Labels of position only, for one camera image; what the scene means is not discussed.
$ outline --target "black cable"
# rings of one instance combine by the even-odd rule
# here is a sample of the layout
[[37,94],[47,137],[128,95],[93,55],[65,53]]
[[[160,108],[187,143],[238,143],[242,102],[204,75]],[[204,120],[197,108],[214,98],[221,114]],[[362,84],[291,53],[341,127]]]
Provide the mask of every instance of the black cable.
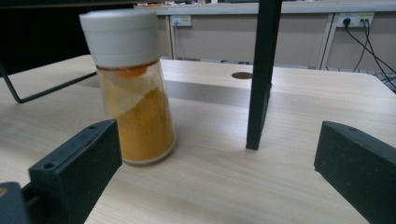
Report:
[[47,94],[50,94],[50,93],[52,93],[52,92],[58,91],[58,90],[60,90],[60,89],[63,89],[63,88],[65,88],[65,87],[68,87],[68,86],[70,86],[70,85],[73,85],[73,84],[75,84],[75,83],[78,83],[78,82],[80,82],[80,81],[82,81],[82,80],[84,80],[84,79],[87,79],[87,78],[89,78],[89,77],[93,77],[93,76],[95,76],[95,75],[96,75],[96,72],[93,72],[93,73],[90,73],[90,74],[85,75],[85,76],[83,76],[83,77],[75,78],[75,79],[70,80],[70,81],[67,81],[67,82],[65,82],[65,83],[63,83],[63,84],[61,84],[61,85],[52,87],[52,88],[47,89],[47,90],[45,90],[45,91],[41,91],[41,92],[38,92],[38,93],[36,93],[36,94],[33,94],[33,95],[31,95],[31,96],[28,96],[28,97],[25,97],[25,98],[22,98],[22,99],[21,99],[20,96],[17,94],[17,91],[16,91],[15,88],[14,88],[14,85],[12,85],[11,80],[9,80],[8,74],[7,74],[7,72],[6,72],[6,69],[4,68],[3,64],[0,62],[0,76],[3,77],[4,81],[6,82],[8,88],[9,88],[9,90],[11,91],[12,96],[14,97],[15,101],[16,101],[17,103],[19,103],[19,104],[23,104],[23,103],[32,101],[32,100],[34,100],[34,99],[37,99],[37,98],[39,98],[39,97],[45,96],[45,95],[47,95]]
[[[348,21],[347,19],[345,19],[344,20],[344,27],[345,27],[345,30],[346,30],[346,33],[347,34],[349,34],[350,35],[350,37],[352,37],[356,42],[358,42],[361,46],[363,46],[363,48],[365,49],[365,50],[367,50],[367,52],[369,52],[371,55],[373,55],[373,57],[375,58],[375,61],[376,61],[376,63],[377,63],[377,65],[379,66],[379,69],[381,69],[381,71],[384,73],[384,76],[385,77],[388,77],[386,74],[385,74],[385,72],[384,72],[384,70],[382,69],[382,67],[380,66],[380,64],[379,64],[379,62],[378,61],[380,61],[382,64],[384,64],[387,68],[389,68],[393,73],[395,73],[396,74],[396,72],[395,72],[395,70],[393,70],[387,63],[385,63],[384,61],[382,61],[380,58],[378,58],[375,54],[374,54],[374,52],[373,52],[373,46],[371,45],[371,42],[370,42],[370,39],[369,39],[369,37],[368,37],[368,34],[367,34],[367,31],[366,31],[366,23],[364,22],[363,24],[364,24],[364,33],[366,34],[366,38],[367,38],[367,40],[368,40],[368,43],[369,43],[369,46],[370,46],[370,48],[371,48],[371,50],[369,50],[369,49],[367,49],[353,34],[351,34],[349,31],[348,31],[348,25],[349,25],[349,23],[350,23],[350,20]],[[394,86],[393,85],[393,83],[392,82],[390,82],[390,85],[393,87],[393,88],[395,88],[396,89],[396,86]]]
[[[356,40],[356,42],[358,42],[361,46],[364,47],[364,45],[363,45],[353,34],[351,34],[351,33],[348,31],[347,26],[345,27],[345,29],[346,29],[346,32],[350,35],[350,37],[352,37],[354,40]],[[396,73],[396,71],[395,71],[394,69],[392,69],[387,63],[385,63],[384,61],[382,61],[380,58],[376,57],[376,55],[374,55],[372,51],[370,51],[370,50],[367,49],[366,47],[364,47],[364,48],[367,50],[367,52],[369,52],[371,55],[373,55],[373,57],[377,58],[382,64],[384,64],[387,68],[389,68],[393,73]]]
[[[381,72],[380,73],[375,73],[375,76],[378,77],[381,81],[384,83],[388,83],[389,81],[386,78],[381,78],[378,75],[383,75]],[[394,75],[393,73],[387,73],[387,76],[391,81],[396,80],[396,77],[391,77],[391,75]]]
[[[363,22],[364,33],[366,34],[367,41],[369,42],[370,49],[371,49],[371,51],[373,52],[373,54],[375,55],[373,46],[372,46],[372,44],[371,44],[371,42],[370,42],[370,39],[369,39],[369,34],[370,34],[370,22],[367,21],[367,24],[369,25],[369,28],[367,28],[367,27],[366,27],[366,21],[367,21],[367,20],[365,20],[365,21]],[[382,68],[382,66],[379,64],[378,59],[377,59],[376,57],[375,57],[375,62],[376,62],[376,64],[378,65],[378,67],[379,67],[379,69],[381,70],[381,72],[383,73],[384,77],[385,77],[385,78],[387,79],[387,81],[389,82],[389,84],[390,84],[393,88],[396,89],[396,86],[392,83],[392,81],[390,80],[390,78],[387,76],[387,73],[384,71],[384,69]]]
[[356,64],[355,68],[353,69],[353,72],[355,72],[356,69],[358,68],[358,66],[361,64],[361,59],[363,58],[364,51],[366,51],[367,43],[369,42],[369,35],[370,35],[370,28],[368,29],[368,35],[367,35],[367,38],[366,38],[366,43],[364,43],[363,51],[361,52],[361,57],[359,58],[358,63]]

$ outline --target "screw hole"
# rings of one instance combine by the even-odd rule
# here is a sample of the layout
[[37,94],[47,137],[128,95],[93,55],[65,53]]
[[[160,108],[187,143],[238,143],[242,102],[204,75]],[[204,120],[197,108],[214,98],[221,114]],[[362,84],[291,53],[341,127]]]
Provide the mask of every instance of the screw hole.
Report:
[[44,169],[48,170],[50,168],[53,168],[54,166],[55,166],[55,164],[50,162],[50,163],[47,163],[47,164],[44,165]]

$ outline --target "round hole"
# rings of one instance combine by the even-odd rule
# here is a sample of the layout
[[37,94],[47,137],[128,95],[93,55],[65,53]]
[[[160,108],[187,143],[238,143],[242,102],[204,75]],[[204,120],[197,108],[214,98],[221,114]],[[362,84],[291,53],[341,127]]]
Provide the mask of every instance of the round hole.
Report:
[[52,168],[54,166],[55,166],[55,164],[50,162],[50,163],[47,163],[47,164],[44,165],[44,169],[48,170],[48,169],[50,169],[50,168]]
[[237,72],[233,73],[231,76],[238,79],[250,79],[253,77],[253,74],[247,72]]

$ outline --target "black plastic part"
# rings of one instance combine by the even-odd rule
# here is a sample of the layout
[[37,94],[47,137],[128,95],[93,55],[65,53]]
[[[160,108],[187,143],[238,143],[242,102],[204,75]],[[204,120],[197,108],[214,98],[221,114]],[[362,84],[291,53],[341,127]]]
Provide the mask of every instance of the black plastic part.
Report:
[[115,120],[84,129],[29,169],[24,194],[45,209],[30,204],[32,222],[84,223],[121,164]]
[[396,148],[323,121],[315,170],[370,223],[396,223]]
[[0,223],[30,223],[21,187],[18,183],[7,182],[0,184],[0,205]]
[[247,148],[258,149],[270,98],[282,0],[261,0],[247,125]]

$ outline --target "yellow powder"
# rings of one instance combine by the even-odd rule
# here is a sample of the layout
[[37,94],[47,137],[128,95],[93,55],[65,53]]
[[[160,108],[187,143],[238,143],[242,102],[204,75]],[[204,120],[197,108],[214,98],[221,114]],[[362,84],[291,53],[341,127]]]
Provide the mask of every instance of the yellow powder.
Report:
[[131,163],[156,159],[175,141],[167,98],[159,88],[148,92],[133,109],[116,119],[122,158]]

